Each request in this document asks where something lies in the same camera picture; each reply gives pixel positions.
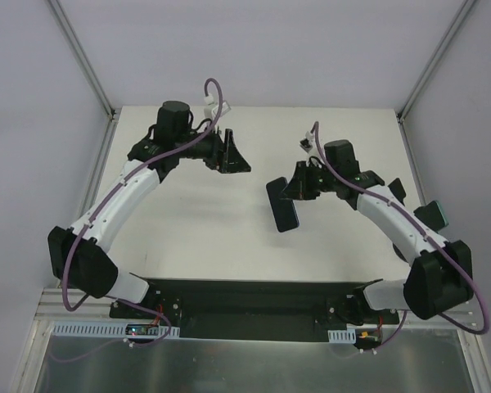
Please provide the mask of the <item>black folding phone stand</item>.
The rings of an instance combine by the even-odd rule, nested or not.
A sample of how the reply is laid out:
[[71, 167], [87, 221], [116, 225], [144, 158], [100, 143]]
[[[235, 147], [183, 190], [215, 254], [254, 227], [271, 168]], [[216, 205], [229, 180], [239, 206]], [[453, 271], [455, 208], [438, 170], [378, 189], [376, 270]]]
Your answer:
[[388, 184], [388, 188], [392, 195], [403, 205], [407, 195], [400, 178], [394, 179]]

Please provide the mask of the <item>black round-base phone stand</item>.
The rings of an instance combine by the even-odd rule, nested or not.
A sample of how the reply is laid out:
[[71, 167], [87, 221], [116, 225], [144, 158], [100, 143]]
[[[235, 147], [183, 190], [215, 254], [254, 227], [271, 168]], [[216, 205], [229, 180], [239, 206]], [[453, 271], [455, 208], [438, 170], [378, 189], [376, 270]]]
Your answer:
[[393, 244], [393, 250], [394, 253], [403, 261], [406, 263], [409, 263], [410, 260], [402, 253], [402, 251], [395, 245]]

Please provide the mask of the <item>black phone blue edge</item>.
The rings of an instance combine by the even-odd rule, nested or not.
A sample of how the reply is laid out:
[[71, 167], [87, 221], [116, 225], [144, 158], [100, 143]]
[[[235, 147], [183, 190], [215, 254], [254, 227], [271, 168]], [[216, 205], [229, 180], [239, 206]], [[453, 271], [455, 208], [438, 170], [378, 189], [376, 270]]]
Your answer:
[[424, 225], [437, 233], [448, 226], [446, 214], [437, 200], [433, 200], [427, 205], [419, 206], [413, 211], [413, 214]]

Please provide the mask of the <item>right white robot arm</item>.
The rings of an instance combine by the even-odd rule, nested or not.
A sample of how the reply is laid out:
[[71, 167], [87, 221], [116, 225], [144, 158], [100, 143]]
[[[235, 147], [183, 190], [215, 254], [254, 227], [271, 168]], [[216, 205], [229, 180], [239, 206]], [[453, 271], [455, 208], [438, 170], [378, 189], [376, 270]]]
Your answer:
[[410, 267], [404, 280], [377, 279], [356, 290], [352, 313], [359, 322], [370, 323], [382, 309], [409, 310], [427, 320], [473, 297], [468, 283], [472, 274], [470, 248], [439, 235], [438, 224], [422, 215], [428, 206], [408, 212], [398, 178], [386, 184], [375, 172], [362, 172], [347, 140], [329, 142], [319, 151], [310, 138], [304, 138], [300, 147], [307, 158], [296, 163], [282, 198], [308, 201], [325, 192], [335, 193], [371, 220]]

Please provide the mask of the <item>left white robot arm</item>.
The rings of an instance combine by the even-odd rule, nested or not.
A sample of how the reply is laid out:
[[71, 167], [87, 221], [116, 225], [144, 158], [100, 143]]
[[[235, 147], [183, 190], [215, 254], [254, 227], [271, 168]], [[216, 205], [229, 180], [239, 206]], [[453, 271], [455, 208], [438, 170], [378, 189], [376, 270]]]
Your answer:
[[136, 143], [106, 194], [69, 228], [55, 227], [48, 235], [52, 272], [63, 287], [86, 296], [128, 301], [138, 318], [155, 313], [155, 289], [144, 278], [124, 271], [108, 252], [119, 230], [139, 203], [175, 169], [182, 159], [202, 160], [221, 174], [248, 173], [249, 163], [236, 148], [233, 131], [220, 131], [220, 115], [227, 103], [210, 103], [205, 118], [193, 128], [193, 114], [185, 102], [166, 101], [156, 122]]

